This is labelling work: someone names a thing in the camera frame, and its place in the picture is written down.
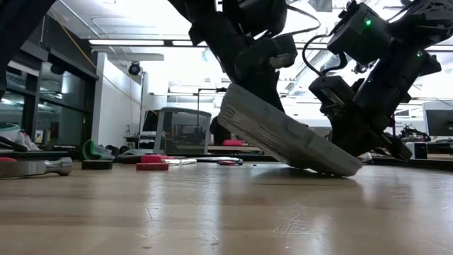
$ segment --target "white wall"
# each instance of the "white wall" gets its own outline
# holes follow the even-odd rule
[[[98,68],[103,74],[98,73],[96,82],[91,139],[100,145],[121,147],[126,145],[123,137],[129,135],[128,125],[132,135],[138,132],[140,104],[136,102],[141,101],[142,87],[109,62],[105,53],[99,53]]]

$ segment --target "ceiling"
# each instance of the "ceiling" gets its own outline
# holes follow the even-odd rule
[[[332,0],[333,10],[321,12],[316,11],[309,1],[321,3],[328,0],[299,0],[292,5],[315,15],[322,26],[314,32],[294,37],[296,42],[306,42],[315,34],[324,34],[329,31],[338,20],[339,12],[348,2],[348,0]],[[399,1],[396,0],[361,1],[366,2],[383,18],[390,18],[397,12],[389,7],[400,6]],[[167,0],[59,0],[52,7],[51,14],[55,14],[59,21],[83,39],[189,40],[190,23],[179,15]],[[284,32],[309,28],[314,24],[316,23],[310,18],[289,11]],[[443,43],[453,45],[453,40]],[[204,48],[106,46],[94,48],[97,51],[107,52],[109,59],[123,70],[130,60],[165,62],[171,69],[169,72],[172,73],[172,79],[176,80],[174,84],[179,86],[193,86],[194,83],[202,83],[212,77],[222,81],[227,80],[216,59],[209,57],[209,50]],[[307,55],[317,68],[333,60],[333,55],[326,50],[311,50]],[[450,55],[449,53],[440,55],[439,59],[444,66],[452,65],[453,57]],[[350,66],[338,72],[348,82],[358,79],[358,76],[351,72],[353,65],[354,63],[351,62]],[[309,96],[307,86],[315,78],[316,74],[306,68],[299,53],[292,67],[281,70],[278,89],[287,91],[291,87],[292,94]]]

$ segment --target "workbench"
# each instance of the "workbench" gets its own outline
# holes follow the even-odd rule
[[[451,254],[453,176],[284,164],[0,181],[2,254]]]

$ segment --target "green object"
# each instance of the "green object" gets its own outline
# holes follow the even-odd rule
[[[82,154],[85,160],[111,160],[115,158],[108,149],[97,145],[93,140],[84,143]]]

